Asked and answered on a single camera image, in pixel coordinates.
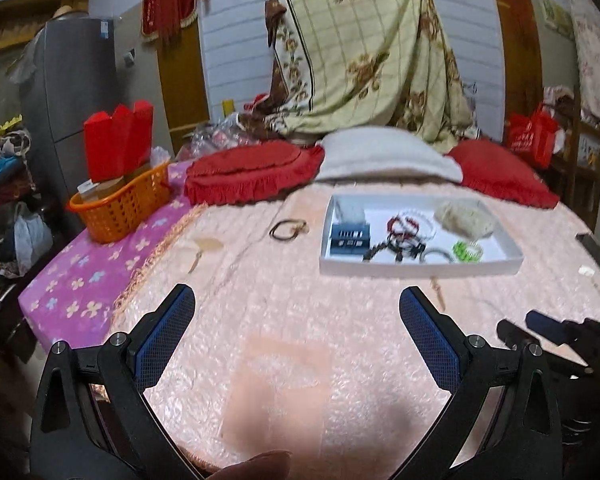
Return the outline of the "person's hand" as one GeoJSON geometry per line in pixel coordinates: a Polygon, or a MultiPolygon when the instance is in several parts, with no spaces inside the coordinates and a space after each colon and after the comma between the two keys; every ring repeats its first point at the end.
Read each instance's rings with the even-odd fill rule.
{"type": "Polygon", "coordinates": [[[290,470],[289,452],[270,451],[215,471],[209,480],[286,480],[290,470]]]}

